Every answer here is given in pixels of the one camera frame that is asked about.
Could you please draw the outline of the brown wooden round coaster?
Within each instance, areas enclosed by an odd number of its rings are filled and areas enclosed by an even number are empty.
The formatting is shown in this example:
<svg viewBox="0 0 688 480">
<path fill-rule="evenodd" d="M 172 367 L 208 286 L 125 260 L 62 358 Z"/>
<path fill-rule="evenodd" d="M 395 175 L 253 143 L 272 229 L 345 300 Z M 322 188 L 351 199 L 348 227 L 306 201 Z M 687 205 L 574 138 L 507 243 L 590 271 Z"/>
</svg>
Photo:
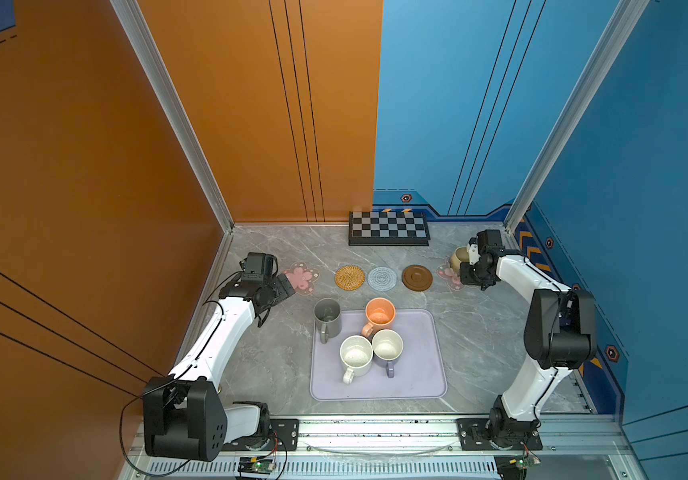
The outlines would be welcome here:
<svg viewBox="0 0 688 480">
<path fill-rule="evenodd" d="M 409 265 L 403 270 L 401 280 L 409 290 L 424 292 L 433 284 L 433 273 L 422 265 Z"/>
</svg>

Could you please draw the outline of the grey woven round coaster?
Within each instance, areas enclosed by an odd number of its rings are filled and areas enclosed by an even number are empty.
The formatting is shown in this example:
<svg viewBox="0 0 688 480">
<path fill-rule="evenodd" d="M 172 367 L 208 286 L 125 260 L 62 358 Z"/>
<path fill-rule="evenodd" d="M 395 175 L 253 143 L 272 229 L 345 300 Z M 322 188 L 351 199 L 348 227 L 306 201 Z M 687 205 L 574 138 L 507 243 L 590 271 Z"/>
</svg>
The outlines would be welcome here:
<svg viewBox="0 0 688 480">
<path fill-rule="evenodd" d="M 371 289 L 377 292 L 392 290 L 397 284 L 397 274 L 389 267 L 375 267 L 366 277 Z"/>
</svg>

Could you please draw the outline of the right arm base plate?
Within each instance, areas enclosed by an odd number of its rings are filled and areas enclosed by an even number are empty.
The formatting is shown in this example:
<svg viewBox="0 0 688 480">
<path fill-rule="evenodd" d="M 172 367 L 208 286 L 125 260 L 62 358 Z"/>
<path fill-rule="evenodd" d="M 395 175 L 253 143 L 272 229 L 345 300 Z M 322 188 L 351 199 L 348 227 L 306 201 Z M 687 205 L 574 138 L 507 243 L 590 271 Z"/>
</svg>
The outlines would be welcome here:
<svg viewBox="0 0 688 480">
<path fill-rule="evenodd" d="M 463 451 L 541 451 L 544 446 L 535 421 L 503 420 L 494 425 L 490 419 L 456 420 Z"/>
</svg>

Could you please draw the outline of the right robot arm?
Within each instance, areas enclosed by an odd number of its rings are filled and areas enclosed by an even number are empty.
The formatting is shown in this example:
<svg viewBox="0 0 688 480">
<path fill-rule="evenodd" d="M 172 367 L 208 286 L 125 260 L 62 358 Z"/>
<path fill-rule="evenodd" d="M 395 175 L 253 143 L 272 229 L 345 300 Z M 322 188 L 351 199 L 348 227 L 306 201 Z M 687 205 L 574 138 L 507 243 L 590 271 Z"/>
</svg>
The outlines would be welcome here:
<svg viewBox="0 0 688 480">
<path fill-rule="evenodd" d="M 535 449 L 545 402 L 564 378 L 596 355 L 595 299 L 507 249 L 498 230 L 477 233 L 467 254 L 459 267 L 462 284 L 485 290 L 505 282 L 529 302 L 523 332 L 526 359 L 510 387 L 495 399 L 481 438 L 496 449 Z"/>
</svg>

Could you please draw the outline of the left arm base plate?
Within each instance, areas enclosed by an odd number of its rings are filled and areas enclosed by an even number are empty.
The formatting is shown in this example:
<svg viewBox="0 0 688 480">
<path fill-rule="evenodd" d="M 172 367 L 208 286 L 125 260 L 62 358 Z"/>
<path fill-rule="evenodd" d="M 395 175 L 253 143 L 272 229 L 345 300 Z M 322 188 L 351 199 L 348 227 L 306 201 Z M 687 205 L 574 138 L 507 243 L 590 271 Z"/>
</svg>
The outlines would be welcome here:
<svg viewBox="0 0 688 480">
<path fill-rule="evenodd" d="M 271 418 L 269 436 L 265 440 L 241 437 L 223 447 L 227 452 L 268 453 L 275 447 L 281 453 L 297 450 L 300 422 L 295 418 Z"/>
</svg>

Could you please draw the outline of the yellow rattan round coaster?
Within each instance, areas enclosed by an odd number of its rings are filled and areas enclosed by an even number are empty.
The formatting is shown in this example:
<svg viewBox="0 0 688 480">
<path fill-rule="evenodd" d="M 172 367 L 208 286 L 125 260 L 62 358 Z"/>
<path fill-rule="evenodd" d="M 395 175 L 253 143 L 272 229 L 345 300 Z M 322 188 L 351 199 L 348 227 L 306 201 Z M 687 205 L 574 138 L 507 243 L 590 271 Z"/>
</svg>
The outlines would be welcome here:
<svg viewBox="0 0 688 480">
<path fill-rule="evenodd" d="M 334 276 L 335 284 L 345 291 L 355 291 L 359 289 L 365 281 L 365 272 L 360 267 L 354 265 L 341 267 Z"/>
</svg>

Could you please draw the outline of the pink flower coaster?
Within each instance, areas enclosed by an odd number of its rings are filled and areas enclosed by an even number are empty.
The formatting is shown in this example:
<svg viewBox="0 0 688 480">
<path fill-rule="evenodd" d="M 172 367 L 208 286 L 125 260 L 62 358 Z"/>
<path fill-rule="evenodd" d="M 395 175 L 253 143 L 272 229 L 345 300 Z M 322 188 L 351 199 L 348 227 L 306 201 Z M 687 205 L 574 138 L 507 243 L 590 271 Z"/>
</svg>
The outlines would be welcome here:
<svg viewBox="0 0 688 480">
<path fill-rule="evenodd" d="M 460 278 L 456 272 L 451 268 L 451 265 L 446 263 L 440 266 L 437 274 L 447 283 L 448 288 L 453 292 L 458 292 L 464 288 Z"/>
<path fill-rule="evenodd" d="M 320 274 L 304 262 L 296 262 L 283 273 L 288 278 L 294 290 L 304 296 L 312 295 L 315 292 L 315 282 Z"/>
</svg>

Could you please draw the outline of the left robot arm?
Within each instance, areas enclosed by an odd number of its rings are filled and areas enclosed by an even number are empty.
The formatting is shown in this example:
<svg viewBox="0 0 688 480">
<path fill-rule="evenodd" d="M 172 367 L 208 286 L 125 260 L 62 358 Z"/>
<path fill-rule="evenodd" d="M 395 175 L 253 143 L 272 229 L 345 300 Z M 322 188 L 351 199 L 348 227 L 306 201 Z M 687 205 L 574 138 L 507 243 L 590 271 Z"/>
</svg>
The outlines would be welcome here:
<svg viewBox="0 0 688 480">
<path fill-rule="evenodd" d="M 259 448 L 270 439 L 265 403 L 226 407 L 217 387 L 243 334 L 262 326 L 295 289 L 271 254 L 251 252 L 239 265 L 204 301 L 213 312 L 190 350 L 168 375 L 151 378 L 140 396 L 145 453 L 151 457 L 212 461 L 235 441 Z"/>
</svg>

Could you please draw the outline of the yellow mug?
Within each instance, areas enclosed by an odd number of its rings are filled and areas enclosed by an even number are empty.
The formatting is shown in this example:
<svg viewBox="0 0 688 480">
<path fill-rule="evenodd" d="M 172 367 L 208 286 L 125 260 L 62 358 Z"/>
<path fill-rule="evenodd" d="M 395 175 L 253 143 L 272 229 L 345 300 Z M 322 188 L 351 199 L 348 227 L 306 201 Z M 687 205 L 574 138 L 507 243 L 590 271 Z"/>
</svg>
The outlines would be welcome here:
<svg viewBox="0 0 688 480">
<path fill-rule="evenodd" d="M 458 247 L 454 250 L 449 259 L 449 265 L 455 276 L 460 276 L 461 265 L 464 263 L 468 263 L 469 259 L 469 252 L 466 246 Z"/>
</svg>

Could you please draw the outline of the lavender mug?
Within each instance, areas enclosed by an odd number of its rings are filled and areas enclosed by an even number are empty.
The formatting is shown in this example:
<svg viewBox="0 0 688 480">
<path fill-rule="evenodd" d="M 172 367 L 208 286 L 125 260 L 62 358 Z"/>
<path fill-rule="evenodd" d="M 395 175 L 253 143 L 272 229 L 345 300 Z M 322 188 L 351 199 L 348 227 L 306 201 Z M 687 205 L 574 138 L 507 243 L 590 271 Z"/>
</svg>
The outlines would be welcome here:
<svg viewBox="0 0 688 480">
<path fill-rule="evenodd" d="M 371 339 L 373 361 L 384 370 L 387 377 L 395 377 L 395 366 L 404 351 L 400 334 L 392 329 L 380 330 Z"/>
</svg>

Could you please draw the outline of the white mug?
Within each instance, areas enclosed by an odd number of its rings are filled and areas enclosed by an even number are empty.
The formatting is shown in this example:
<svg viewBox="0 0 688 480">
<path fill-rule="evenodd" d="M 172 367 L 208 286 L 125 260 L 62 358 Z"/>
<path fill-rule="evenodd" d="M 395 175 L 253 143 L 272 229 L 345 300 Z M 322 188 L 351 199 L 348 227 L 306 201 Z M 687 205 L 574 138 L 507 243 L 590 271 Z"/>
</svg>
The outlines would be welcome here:
<svg viewBox="0 0 688 480">
<path fill-rule="evenodd" d="M 373 359 L 372 344 L 366 337 L 349 336 L 340 346 L 339 357 L 344 368 L 342 381 L 351 385 L 356 378 L 369 372 Z"/>
</svg>

